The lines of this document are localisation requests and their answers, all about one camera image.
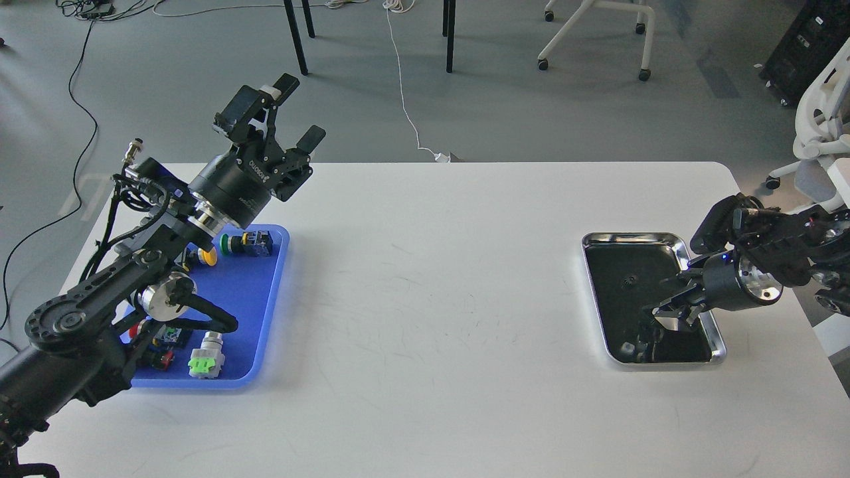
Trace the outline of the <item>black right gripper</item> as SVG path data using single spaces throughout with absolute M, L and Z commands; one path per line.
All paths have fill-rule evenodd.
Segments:
M 710 309 L 744 311 L 773 305 L 784 286 L 744 256 L 699 256 L 659 282 L 661 297 L 651 315 L 664 329 L 694 329 Z

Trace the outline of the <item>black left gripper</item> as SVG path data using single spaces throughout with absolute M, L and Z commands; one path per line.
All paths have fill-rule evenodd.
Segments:
M 283 74 L 272 86 L 258 90 L 243 85 L 213 127 L 232 143 L 189 183 L 189 190 L 242 229 L 258 217 L 272 193 L 286 202 L 312 175 L 311 154 L 327 131 L 311 126 L 297 144 L 283 151 L 274 138 L 279 106 L 297 90 L 300 81 Z M 263 167 L 272 167 L 267 172 Z

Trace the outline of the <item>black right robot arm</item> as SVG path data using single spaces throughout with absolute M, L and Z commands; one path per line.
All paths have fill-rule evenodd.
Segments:
M 697 254 L 674 277 L 677 293 L 643 312 L 665 329 L 692 329 L 712 309 L 746 311 L 776 303 L 784 288 L 812 279 L 815 300 L 848 315 L 848 210 L 813 205 L 795 214 L 742 193 L 716 203 L 690 240 Z

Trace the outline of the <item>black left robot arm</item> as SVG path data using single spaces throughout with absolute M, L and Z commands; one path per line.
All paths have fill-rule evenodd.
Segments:
M 246 229 L 270 199 L 285 202 L 312 175 L 310 157 L 325 130 L 310 127 L 289 149 L 274 137 L 278 108 L 298 86 L 290 74 L 257 90 L 242 86 L 214 118 L 230 149 L 191 183 L 152 158 L 136 163 L 142 142 L 131 142 L 113 177 L 114 200 L 145 197 L 145 218 L 101 242 L 79 284 L 31 312 L 24 323 L 30 345 L 2 366 L 3 477 L 57 477 L 48 463 L 19 463 L 19 448 L 70 400 L 96 406 L 130 388 L 162 326 L 237 330 L 237 318 L 198 296 L 177 260 L 191 244 L 211 250 L 225 226 Z

